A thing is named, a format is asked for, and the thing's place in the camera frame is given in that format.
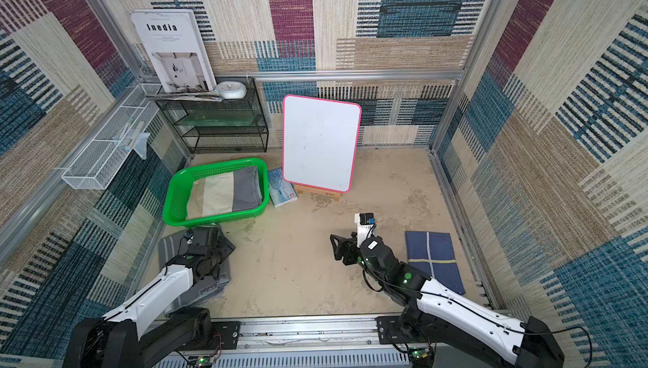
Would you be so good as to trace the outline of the pink framed whiteboard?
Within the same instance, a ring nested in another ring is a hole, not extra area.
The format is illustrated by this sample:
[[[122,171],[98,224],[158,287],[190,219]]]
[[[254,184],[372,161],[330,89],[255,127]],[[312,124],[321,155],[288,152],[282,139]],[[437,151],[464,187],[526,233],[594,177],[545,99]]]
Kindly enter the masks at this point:
[[[356,103],[287,95],[283,100],[283,177],[346,193],[351,188],[362,108]]]

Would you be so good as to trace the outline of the navy blue folded pillowcase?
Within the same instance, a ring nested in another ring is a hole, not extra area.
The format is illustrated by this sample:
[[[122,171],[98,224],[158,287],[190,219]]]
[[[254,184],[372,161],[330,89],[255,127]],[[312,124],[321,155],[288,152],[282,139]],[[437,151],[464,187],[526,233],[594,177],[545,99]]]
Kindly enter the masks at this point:
[[[466,291],[449,233],[406,231],[408,262],[459,295]]]

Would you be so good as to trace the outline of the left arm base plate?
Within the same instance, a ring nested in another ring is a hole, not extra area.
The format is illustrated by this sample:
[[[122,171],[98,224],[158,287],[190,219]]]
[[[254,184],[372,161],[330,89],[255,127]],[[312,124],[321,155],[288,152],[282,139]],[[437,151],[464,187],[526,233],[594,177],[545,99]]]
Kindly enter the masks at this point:
[[[212,321],[211,332],[204,349],[211,351],[237,349],[240,330],[240,321]]]

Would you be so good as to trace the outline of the grey striped folded pillowcase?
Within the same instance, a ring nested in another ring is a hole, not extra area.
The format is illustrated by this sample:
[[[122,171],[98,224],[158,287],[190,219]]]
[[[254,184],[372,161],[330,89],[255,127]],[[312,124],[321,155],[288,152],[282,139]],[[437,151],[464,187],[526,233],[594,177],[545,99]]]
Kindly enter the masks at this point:
[[[185,253],[188,245],[184,236],[186,231],[178,231],[170,236],[162,238],[158,243],[158,255],[160,268],[172,259],[177,253]],[[164,311],[169,317],[172,313],[186,307],[196,307],[210,301],[214,297],[222,295],[224,288],[231,283],[231,268],[229,256],[236,250],[234,244],[223,234],[220,226],[195,227],[192,229],[192,244],[202,245],[216,242],[219,269],[213,275],[200,280],[189,291],[183,293],[174,300]]]

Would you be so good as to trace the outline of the wooden whiteboard easel stand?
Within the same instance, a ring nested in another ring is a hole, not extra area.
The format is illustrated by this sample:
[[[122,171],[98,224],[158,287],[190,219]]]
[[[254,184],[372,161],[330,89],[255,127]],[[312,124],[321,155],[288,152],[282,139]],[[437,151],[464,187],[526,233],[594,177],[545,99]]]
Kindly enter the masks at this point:
[[[319,195],[322,197],[332,198],[335,201],[339,201],[342,197],[342,194],[340,192],[332,191],[329,189],[314,188],[307,185],[295,184],[294,189],[295,192],[297,192],[297,194],[309,193],[313,195]]]

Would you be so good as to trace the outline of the beige cream pillowcase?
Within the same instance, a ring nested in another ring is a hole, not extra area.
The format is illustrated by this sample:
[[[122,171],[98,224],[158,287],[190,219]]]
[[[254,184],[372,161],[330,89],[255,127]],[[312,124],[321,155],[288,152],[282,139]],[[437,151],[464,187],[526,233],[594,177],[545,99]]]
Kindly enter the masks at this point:
[[[232,211],[233,172],[201,178],[192,184],[187,202],[187,219],[219,216]]]

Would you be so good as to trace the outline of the magazines on shelf top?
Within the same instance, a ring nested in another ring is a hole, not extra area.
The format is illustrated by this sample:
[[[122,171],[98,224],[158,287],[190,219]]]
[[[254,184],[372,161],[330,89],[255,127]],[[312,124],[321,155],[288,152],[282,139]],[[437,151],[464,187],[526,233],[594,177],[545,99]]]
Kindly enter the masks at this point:
[[[214,91],[210,92],[184,92],[184,93],[146,93],[150,101],[196,101],[196,102],[222,102],[224,98]]]

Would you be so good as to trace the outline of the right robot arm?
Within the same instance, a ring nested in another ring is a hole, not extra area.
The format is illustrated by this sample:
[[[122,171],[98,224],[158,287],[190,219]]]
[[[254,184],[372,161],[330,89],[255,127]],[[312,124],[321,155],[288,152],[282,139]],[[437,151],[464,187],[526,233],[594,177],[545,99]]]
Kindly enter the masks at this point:
[[[398,260],[379,236],[330,237],[334,258],[358,265],[379,290],[403,307],[386,328],[396,344],[448,344],[491,367],[561,367],[565,354],[541,320],[494,312]]]

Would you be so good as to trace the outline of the green plastic basket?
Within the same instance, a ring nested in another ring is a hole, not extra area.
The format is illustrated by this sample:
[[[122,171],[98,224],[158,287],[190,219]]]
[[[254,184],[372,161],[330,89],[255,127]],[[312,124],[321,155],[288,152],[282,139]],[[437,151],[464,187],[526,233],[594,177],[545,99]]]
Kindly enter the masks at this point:
[[[268,202],[265,161],[218,162],[185,168],[170,179],[163,219],[169,226],[211,226],[260,216]]]

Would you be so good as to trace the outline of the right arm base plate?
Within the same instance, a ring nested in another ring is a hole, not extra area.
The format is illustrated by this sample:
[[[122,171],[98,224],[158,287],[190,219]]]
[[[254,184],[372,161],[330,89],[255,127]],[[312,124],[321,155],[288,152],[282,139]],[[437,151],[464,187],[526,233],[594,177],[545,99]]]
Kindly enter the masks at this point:
[[[404,331],[397,315],[381,315],[375,318],[380,344],[418,344],[425,340]]]

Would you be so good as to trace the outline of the blue paperback book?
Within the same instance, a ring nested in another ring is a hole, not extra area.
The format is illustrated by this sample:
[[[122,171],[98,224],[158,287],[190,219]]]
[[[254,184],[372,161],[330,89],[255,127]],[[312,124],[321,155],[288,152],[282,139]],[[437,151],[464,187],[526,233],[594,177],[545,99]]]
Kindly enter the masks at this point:
[[[284,179],[281,167],[268,172],[268,187],[269,196],[275,208],[298,199],[293,184]]]

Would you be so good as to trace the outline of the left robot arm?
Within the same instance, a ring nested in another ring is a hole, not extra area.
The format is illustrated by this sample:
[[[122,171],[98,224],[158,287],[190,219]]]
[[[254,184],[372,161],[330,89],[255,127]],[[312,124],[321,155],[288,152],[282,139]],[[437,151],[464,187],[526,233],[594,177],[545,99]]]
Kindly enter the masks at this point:
[[[160,273],[102,317],[73,330],[65,367],[153,367],[168,355],[203,350],[190,367],[212,367],[224,350],[238,346],[239,322],[213,322],[202,303],[231,281],[229,256],[236,247],[219,226],[175,235],[160,246]]]

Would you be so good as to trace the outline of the white Inedia poster board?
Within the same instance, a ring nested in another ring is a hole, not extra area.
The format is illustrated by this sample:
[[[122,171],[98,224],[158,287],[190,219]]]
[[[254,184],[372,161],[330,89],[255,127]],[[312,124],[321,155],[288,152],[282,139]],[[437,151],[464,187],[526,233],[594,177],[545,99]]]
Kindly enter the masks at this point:
[[[165,92],[215,90],[214,73],[192,10],[135,10],[130,17]]]

